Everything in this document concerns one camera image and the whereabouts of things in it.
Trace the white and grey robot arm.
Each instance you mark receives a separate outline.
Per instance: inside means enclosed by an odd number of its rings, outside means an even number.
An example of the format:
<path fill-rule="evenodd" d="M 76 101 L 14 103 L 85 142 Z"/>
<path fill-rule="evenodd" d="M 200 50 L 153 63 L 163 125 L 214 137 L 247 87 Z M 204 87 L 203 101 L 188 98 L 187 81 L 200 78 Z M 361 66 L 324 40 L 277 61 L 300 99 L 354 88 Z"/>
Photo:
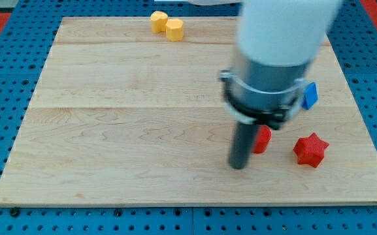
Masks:
<path fill-rule="evenodd" d="M 245 125 L 278 130 L 297 115 L 340 0 L 243 1 L 233 62 L 221 72 L 227 111 Z"/>

